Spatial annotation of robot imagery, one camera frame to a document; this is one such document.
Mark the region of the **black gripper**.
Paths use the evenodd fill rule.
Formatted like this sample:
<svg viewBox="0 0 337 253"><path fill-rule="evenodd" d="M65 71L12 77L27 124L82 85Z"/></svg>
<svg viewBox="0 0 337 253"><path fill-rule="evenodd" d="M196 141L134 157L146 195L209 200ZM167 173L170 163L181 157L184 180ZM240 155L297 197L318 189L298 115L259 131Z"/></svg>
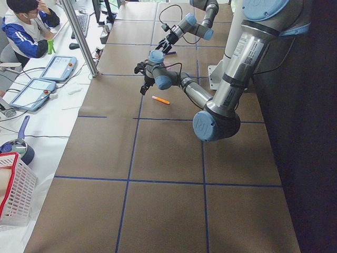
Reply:
<svg viewBox="0 0 337 253"><path fill-rule="evenodd" d="M180 38L175 32L170 32L169 35L166 36L166 38L159 41L158 46L155 48L156 50L159 50L162 48L162 52L164 54L167 54L172 49L172 45L174 45Z"/></svg>
<svg viewBox="0 0 337 253"><path fill-rule="evenodd" d="M142 95L145 95L146 92L147 92L147 90L148 90L151 86L153 86L154 83L155 83L155 80L154 80L153 78L150 78L150 77L148 77L148 76L145 76L145 77L144 77L144 85L141 87L140 93L141 93Z"/></svg>

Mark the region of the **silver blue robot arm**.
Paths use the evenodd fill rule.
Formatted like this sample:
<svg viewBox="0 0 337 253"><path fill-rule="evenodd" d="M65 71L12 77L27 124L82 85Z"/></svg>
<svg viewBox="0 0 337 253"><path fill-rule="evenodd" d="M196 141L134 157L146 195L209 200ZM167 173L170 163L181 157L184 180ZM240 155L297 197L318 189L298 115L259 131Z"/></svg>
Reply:
<svg viewBox="0 0 337 253"><path fill-rule="evenodd" d="M212 38L214 33L212 30L213 22L219 12L218 2L190 1L190 5L205 12L202 23L198 24L194 14L187 13L178 24L169 27L167 23L164 23L161 20L160 13L158 18L161 22L161 28L165 32L169 31L170 33L159 41L158 46L155 48L156 50L162 50L164 54L167 54L172 49L172 46L178 42L180 38L184 38L186 33L196 35L198 38L208 41Z"/></svg>
<svg viewBox="0 0 337 253"><path fill-rule="evenodd" d="M217 90L209 94L187 73L169 71L164 56L186 33L205 40L213 35L213 22L219 11L217 1L191 1L205 12L202 23L187 14L177 25L162 25L168 32L148 58L139 62L135 73L144 75L140 92L150 86L160 90L179 86L187 97L200 107L193 118L195 135L202 141L216 141L235 135L240 128L236 106L247 88L271 41L304 34L311 24L311 1L240 1L236 7L223 59L209 69L209 80Z"/></svg>

